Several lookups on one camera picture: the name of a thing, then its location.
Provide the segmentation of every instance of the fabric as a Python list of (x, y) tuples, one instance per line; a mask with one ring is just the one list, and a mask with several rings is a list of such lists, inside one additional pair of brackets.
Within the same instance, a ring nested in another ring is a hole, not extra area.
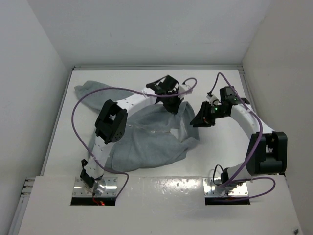
[[(76, 86), (80, 99), (94, 90), (110, 87), (87, 81)], [(108, 99), (118, 101), (133, 95), (131, 92), (105, 90), (86, 97), (82, 102), (99, 113)], [(124, 136), (114, 144), (105, 167), (117, 171), (132, 171), (139, 168), (154, 168), (180, 161), (199, 140), (197, 128), (189, 125), (195, 113), (188, 102), (181, 103), (176, 115), (165, 110), (162, 104), (150, 105), (133, 114), (127, 120)], [(89, 146), (93, 147), (95, 134)]]

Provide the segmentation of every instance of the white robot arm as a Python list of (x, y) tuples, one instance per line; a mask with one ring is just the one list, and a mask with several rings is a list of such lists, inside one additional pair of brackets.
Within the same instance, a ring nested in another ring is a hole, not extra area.
[[(247, 99), (240, 102), (233, 89), (220, 89), (221, 104), (209, 94), (209, 101), (202, 103), (200, 111), (191, 121), (194, 127), (210, 127), (217, 118), (232, 117), (250, 139), (246, 161), (226, 168), (221, 175), (222, 183), (231, 180), (251, 179), (255, 175), (283, 173), (287, 167), (287, 136), (284, 132), (275, 132), (267, 126), (255, 113)], [(260, 135), (260, 123), (263, 131)]]

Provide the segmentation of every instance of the white enclosure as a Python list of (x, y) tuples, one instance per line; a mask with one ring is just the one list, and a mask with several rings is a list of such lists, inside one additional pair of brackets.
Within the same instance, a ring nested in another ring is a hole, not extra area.
[(241, 64), (271, 0), (28, 0), (73, 65)]

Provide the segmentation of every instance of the black joint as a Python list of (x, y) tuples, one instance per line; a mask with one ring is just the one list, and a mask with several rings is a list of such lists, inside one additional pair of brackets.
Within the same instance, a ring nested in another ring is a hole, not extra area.
[(119, 141), (126, 128), (127, 110), (122, 109), (112, 100), (107, 100), (95, 123), (96, 135), (100, 136), (105, 144)]
[[(259, 133), (252, 134), (247, 151), (253, 148)], [(250, 175), (284, 173), (287, 168), (287, 136), (284, 132), (263, 134), (246, 169)]]
[(86, 159), (82, 159), (81, 163), (82, 163), (82, 168), (83, 168), (83, 169), (84, 169), (84, 167), (88, 164), (88, 162), (87, 162)]
[[(236, 105), (236, 104), (241, 103), (237, 97), (237, 94), (234, 93), (230, 87), (221, 88), (220, 89), (220, 96), (221, 96), (221, 103), (226, 102), (226, 101), (232, 105)], [(250, 102), (246, 98), (241, 98), (241, 100), (245, 104), (250, 104)]]
[(80, 173), (80, 178), (82, 179), (82, 181), (84, 181), (84, 183), (85, 183), (89, 188), (92, 188), (92, 187), (93, 187), (94, 178), (90, 177), (90, 176), (86, 173), (86, 170), (85, 170), (85, 169), (83, 169), (82, 172)]
[(228, 168), (224, 169), (223, 172), (221, 173), (221, 182), (222, 182), (222, 184), (224, 184), (227, 180), (229, 180), (227, 170), (228, 170)]
[[(179, 82), (170, 75), (167, 75), (155, 82), (147, 84), (146, 87), (155, 91), (157, 95), (178, 94)], [(156, 103), (158, 102), (162, 102), (164, 108), (168, 112), (172, 114), (177, 114), (182, 99), (180, 99), (178, 96), (168, 98), (159, 97), (156, 99)]]

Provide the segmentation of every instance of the purple cable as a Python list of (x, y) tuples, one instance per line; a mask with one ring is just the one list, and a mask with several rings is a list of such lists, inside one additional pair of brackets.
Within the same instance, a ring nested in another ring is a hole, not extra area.
[[(182, 95), (182, 94), (186, 94), (188, 92), (192, 92), (192, 90), (195, 88), (195, 86), (197, 85), (198, 81), (197, 79), (195, 79), (194, 77), (190, 77), (190, 78), (187, 78), (183, 84), (185, 84), (186, 81), (189, 81), (189, 80), (194, 80), (195, 81), (195, 84), (189, 88), (188, 90), (184, 91), (184, 92), (181, 92), (181, 93), (178, 93), (178, 94), (166, 94), (166, 95), (156, 95), (156, 94), (145, 94), (145, 96), (150, 96), (150, 97), (159, 97), (159, 98), (170, 98), (170, 97), (175, 97), (175, 96), (179, 96), (179, 95)], [(127, 88), (120, 88), (120, 87), (106, 87), (106, 88), (100, 88), (100, 89), (97, 89), (97, 90), (94, 90), (86, 95), (84, 95), (83, 97), (81, 97), (77, 103), (75, 104), (74, 108), (73, 108), (73, 111), (72, 111), (72, 118), (71, 118), (71, 123), (72, 123), (72, 128), (73, 128), (73, 131), (75, 133), (75, 135), (77, 136), (77, 138), (79, 139), (79, 141), (82, 143), (82, 145), (85, 147), (85, 149), (90, 153), (90, 155), (94, 158), (94, 161), (97, 163), (97, 165), (103, 169), (104, 171), (108, 172), (108, 173), (112, 173), (112, 174), (122, 174), (122, 175), (126, 175), (127, 176), (127, 179), (123, 185), (123, 187), (121, 188), (121, 190), (119, 191), (119, 193), (116, 195), (116, 198), (120, 195), (120, 193), (123, 191), (124, 187), (126, 186), (128, 180), (129, 180), (129, 174), (127, 174), (126, 172), (120, 172), (120, 171), (116, 171), (116, 170), (111, 170), (111, 169), (107, 169), (105, 168), (104, 166), (102, 166), (98, 160), (95, 158), (94, 154), (92, 153), (92, 150), (90, 148), (88, 148), (88, 146), (85, 144), (85, 142), (82, 140), (82, 138), (79, 136), (76, 128), (75, 128), (75, 125), (74, 125), (74, 115), (75, 115), (75, 111), (77, 109), (77, 106), (80, 104), (80, 102), (83, 101), (83, 99), (85, 99), (87, 96), (93, 94), (93, 93), (96, 93), (96, 92), (100, 92), (100, 91), (105, 91), (105, 90), (121, 90), (121, 91), (128, 91), (128, 92), (132, 92), (132, 93), (135, 93), (135, 94), (141, 94), (141, 95), (144, 95), (143, 92), (138, 92), (138, 91), (134, 91), (132, 89), (127, 89)]]
[[(231, 200), (218, 200), (217, 202), (240, 202), (240, 201), (244, 201), (244, 200), (250, 200), (252, 198), (256, 198), (256, 197), (261, 197), (265, 194), (268, 194), (270, 192), (272, 192), (276, 186), (276, 182), (273, 178), (271, 177), (268, 177), (268, 176), (261, 176), (261, 177), (256, 177), (256, 178), (253, 178), (253, 180), (263, 180), (263, 179), (266, 179), (266, 180), (272, 180), (273, 181), (273, 186), (267, 190), (266, 192), (263, 192), (263, 193), (260, 193), (260, 194), (257, 194), (257, 195), (254, 195), (254, 196), (251, 196), (251, 197), (244, 197), (244, 198), (237, 198), (237, 199), (231, 199)], [(251, 179), (242, 179), (242, 180), (234, 180), (233, 183), (235, 182), (242, 182), (242, 181), (248, 181), (248, 180), (251, 180)]]
[[(216, 77), (216, 81), (214, 83), (213, 89), (216, 86), (217, 80), (219, 78), (219, 75), (222, 76), (225, 80), (225, 82), (228, 84), (228, 86), (231, 88), (231, 90), (234, 92), (234, 94), (238, 97), (239, 101), (241, 102), (241, 104), (245, 107), (245, 109), (249, 109), (246, 104), (244, 103), (244, 101), (239, 97), (238, 93), (235, 91), (235, 89), (231, 86), (231, 84), (229, 83), (229, 81), (227, 80), (227, 78), (224, 76), (224, 74), (222, 74), (221, 72), (219, 72), (217, 74)], [(246, 157), (246, 160), (242, 163), (242, 165), (238, 168), (238, 170), (223, 184), (219, 185), (219, 187), (225, 187), (226, 185), (230, 184), (232, 182), (233, 179), (235, 179), (235, 177), (240, 173), (240, 171), (242, 171), (242, 169), (247, 165), (247, 163), (249, 162), (250, 158), (252, 157), (255, 149), (257, 148), (257, 146), (259, 145), (260, 141), (261, 141), (261, 137), (262, 137), (262, 133), (263, 133), (263, 125), (262, 122), (260, 120), (260, 118), (254, 113), (254, 112), (250, 112), (258, 121), (259, 125), (260, 125), (260, 132), (259, 132), (259, 136), (256, 139), (256, 142), (253, 146), (253, 148), (251, 149), (251, 151), (249, 152), (248, 156)]]

